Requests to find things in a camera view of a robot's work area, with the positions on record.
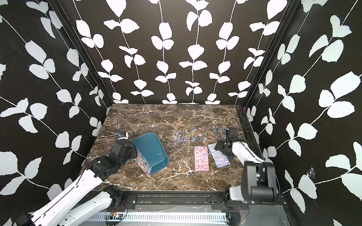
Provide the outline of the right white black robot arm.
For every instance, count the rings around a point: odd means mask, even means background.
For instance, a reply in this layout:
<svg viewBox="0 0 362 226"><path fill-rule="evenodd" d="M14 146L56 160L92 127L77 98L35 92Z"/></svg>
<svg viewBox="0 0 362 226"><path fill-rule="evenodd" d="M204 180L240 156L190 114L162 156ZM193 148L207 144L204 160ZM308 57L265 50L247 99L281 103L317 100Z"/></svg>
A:
<svg viewBox="0 0 362 226"><path fill-rule="evenodd" d="M275 166L258 157L239 138L219 140L215 150L229 159L237 157L243 165L241 184L229 188L233 201L278 202L281 194Z"/></svg>

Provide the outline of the blue holographic sticker sheet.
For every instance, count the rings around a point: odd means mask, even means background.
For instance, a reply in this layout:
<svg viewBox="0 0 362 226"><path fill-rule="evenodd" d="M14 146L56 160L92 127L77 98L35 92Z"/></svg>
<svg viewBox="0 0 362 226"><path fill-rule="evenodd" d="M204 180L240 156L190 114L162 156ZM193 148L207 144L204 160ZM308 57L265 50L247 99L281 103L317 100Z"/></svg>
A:
<svg viewBox="0 0 362 226"><path fill-rule="evenodd" d="M228 158L220 151L215 150L216 143L208 145L207 147L216 163L217 168L222 168L230 165Z"/></svg>

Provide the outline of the pink sticker sheet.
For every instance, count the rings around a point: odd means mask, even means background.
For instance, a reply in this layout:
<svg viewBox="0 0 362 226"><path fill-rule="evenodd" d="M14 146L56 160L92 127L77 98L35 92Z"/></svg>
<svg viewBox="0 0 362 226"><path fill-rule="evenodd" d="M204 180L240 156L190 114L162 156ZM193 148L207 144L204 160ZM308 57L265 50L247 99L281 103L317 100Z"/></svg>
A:
<svg viewBox="0 0 362 226"><path fill-rule="evenodd" d="M195 171L209 171L208 148L194 148Z"/></svg>

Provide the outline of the teal plastic storage box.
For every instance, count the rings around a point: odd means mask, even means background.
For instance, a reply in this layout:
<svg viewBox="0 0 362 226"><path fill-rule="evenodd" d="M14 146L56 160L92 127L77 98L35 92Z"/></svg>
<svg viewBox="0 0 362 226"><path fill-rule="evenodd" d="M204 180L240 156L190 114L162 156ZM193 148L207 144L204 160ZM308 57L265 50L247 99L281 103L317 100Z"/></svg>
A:
<svg viewBox="0 0 362 226"><path fill-rule="evenodd" d="M151 175L161 171L169 164L166 151L156 134L149 132L141 135L133 140L133 144L152 166Z"/></svg>

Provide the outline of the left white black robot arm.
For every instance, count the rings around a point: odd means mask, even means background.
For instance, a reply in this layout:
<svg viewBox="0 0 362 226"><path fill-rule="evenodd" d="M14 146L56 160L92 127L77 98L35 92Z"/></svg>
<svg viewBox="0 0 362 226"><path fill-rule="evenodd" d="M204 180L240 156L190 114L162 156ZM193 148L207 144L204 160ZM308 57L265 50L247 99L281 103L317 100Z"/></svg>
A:
<svg viewBox="0 0 362 226"><path fill-rule="evenodd" d="M56 198L34 213L20 216L18 226L55 226L80 200L109 176L116 174L129 160L137 158L132 141L118 140L111 150L93 159L83 173Z"/></svg>

